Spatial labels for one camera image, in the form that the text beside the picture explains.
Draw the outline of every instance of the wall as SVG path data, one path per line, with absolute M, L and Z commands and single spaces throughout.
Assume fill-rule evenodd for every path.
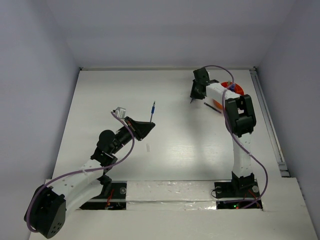
M 47 4 L 0 7 L 0 239 L 26 240 L 31 197 L 58 155 L 79 68 Z
M 47 3 L 82 67 L 252 67 L 294 0 Z
M 258 67 L 293 177 L 320 236 L 320 1 L 297 0 Z

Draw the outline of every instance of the white table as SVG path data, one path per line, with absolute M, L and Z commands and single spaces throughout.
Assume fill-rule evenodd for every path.
M 264 211 L 159 210 L 157 207 L 78 210 L 52 239 L 317 239 L 296 179 L 281 178 L 249 71 L 232 70 L 232 73 L 236 83 L 251 95 L 255 109 L 257 124 L 252 133 L 251 151 L 269 174 L 268 189 L 262 198 Z M 210 77 L 220 82 L 230 79 L 222 70 L 210 70 Z M 108 172 L 108 176 L 114 181 L 128 181 L 128 195 L 132 199 L 154 198 L 155 201 L 167 198 L 166 194 L 157 195 L 161 181 L 175 181 L 183 191 L 181 181 L 208 183 L 205 181 L 231 179 L 233 146 L 224 118 L 205 106 L 203 100 L 190 104 L 192 79 L 192 70 L 81 71 L 53 177 L 84 164 L 93 154 L 103 130 L 116 131 L 121 127 L 111 116 L 111 110 L 123 107 L 134 120 L 148 121 L 156 101 L 152 119 L 156 127 L 136 143 L 130 157 Z M 127 144 L 119 151 L 118 159 L 129 148 Z M 252 167 L 262 189 L 264 171 L 256 163 Z M 145 184 L 139 181 L 150 181 L 148 194 L 143 187 L 130 192 L 129 186 Z M 212 201 L 212 186 L 203 184 L 199 188 L 205 193 L 200 200 Z M 199 200 L 197 191 L 191 191 L 187 200 Z M 30 239 L 44 238 L 31 234 Z

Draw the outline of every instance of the orange bowl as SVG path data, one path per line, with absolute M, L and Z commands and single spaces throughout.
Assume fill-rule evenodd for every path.
M 223 87 L 227 87 L 228 86 L 228 82 L 225 81 L 225 82 L 222 82 L 221 85 Z M 245 92 L 244 90 L 242 89 L 242 87 L 240 87 L 238 84 L 235 84 L 235 93 L 236 94 L 240 94 L 240 95 L 245 95 Z M 218 108 L 218 109 L 221 109 L 222 110 L 222 105 L 220 103 L 218 103 L 217 101 L 213 100 L 213 104 Z

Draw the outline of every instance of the gray wall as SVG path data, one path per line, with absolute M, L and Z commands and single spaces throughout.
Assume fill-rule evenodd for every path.
M 47 0 L 81 67 L 256 66 L 295 0 Z
M 285 161 L 320 236 L 320 1 L 297 0 L 258 73 Z
M 79 68 L 42 0 L 0 7 L 0 239 L 25 240 L 30 199 L 53 172 Z

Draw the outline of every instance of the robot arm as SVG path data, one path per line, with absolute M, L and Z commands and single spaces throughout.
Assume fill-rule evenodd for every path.
M 122 119 L 138 141 L 144 139 L 155 127 L 153 122 L 135 121 L 125 117 L 125 109 L 118 107 L 114 114 Z M 78 173 L 54 181 L 45 187 L 35 199 L 30 210 L 30 225 L 47 239 L 55 236 L 65 223 L 66 217 L 88 200 L 98 195 L 106 196 L 112 180 L 106 173 L 118 160 L 114 154 L 132 140 L 132 135 L 126 127 L 120 128 L 115 134 L 104 130 L 99 136 L 97 148 L 91 159 L 84 164 Z
M 190 97 L 193 99 L 208 97 L 222 104 L 226 88 L 216 80 L 210 80 L 205 68 L 195 70 L 193 74 L 194 80 Z M 230 132 L 247 150 L 250 150 L 251 133 L 256 125 L 251 97 L 227 90 L 225 92 L 225 112 L 231 128 Z M 234 164 L 231 182 L 234 191 L 237 192 L 255 185 L 255 179 L 251 168 L 251 157 L 233 139 L 232 141 Z

